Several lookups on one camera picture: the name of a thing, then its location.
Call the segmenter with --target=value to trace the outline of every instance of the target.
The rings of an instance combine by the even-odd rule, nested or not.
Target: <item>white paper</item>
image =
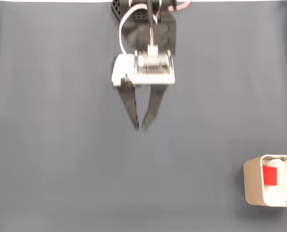
[[[112,2],[112,0],[0,0],[0,1],[17,1],[17,2],[67,2],[67,3],[98,3],[98,2]],[[193,2],[204,1],[271,1],[271,0],[192,0]]]

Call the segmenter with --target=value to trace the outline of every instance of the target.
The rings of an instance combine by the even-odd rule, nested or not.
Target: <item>gray surface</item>
[[[287,231],[287,209],[246,203],[242,175],[287,154],[284,14],[176,14],[177,82],[144,133],[111,86],[109,3],[0,3],[0,232]]]

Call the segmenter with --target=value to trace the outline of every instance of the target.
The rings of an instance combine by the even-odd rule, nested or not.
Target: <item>white cable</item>
[[[121,35],[121,32],[122,32],[122,27],[123,27],[123,24],[125,23],[126,19],[128,19],[128,17],[133,13],[135,12],[136,10],[148,10],[147,8],[147,5],[146,4],[143,4],[143,3],[140,3],[140,4],[136,4],[134,6],[132,6],[123,16],[123,18],[121,19],[121,23],[120,23],[120,29],[119,29],[119,40],[120,40],[120,47],[121,47],[121,50],[123,52],[123,54],[127,54],[124,47],[123,47],[123,44],[122,44],[122,35]],[[153,15],[153,19],[155,21],[155,23],[157,24],[157,17],[155,15]]]
[[[179,4],[176,6],[176,11],[181,11],[181,10],[184,10],[185,8],[189,7],[191,5],[192,1],[186,1],[182,4]],[[169,11],[175,11],[175,9],[173,8],[173,6],[168,6],[168,10]]]

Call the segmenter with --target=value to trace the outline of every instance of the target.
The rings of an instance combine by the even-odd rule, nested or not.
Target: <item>fabric surface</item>
[[[176,13],[176,83],[137,132],[110,80],[109,3],[0,2],[0,232],[287,231],[287,209],[247,204],[242,175],[287,154],[285,5]]]

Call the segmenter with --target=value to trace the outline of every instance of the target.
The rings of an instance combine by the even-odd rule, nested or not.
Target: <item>white container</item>
[[[268,205],[264,200],[263,160],[287,160],[287,155],[264,155],[248,160],[243,164],[245,199],[252,205],[287,207],[287,205]]]

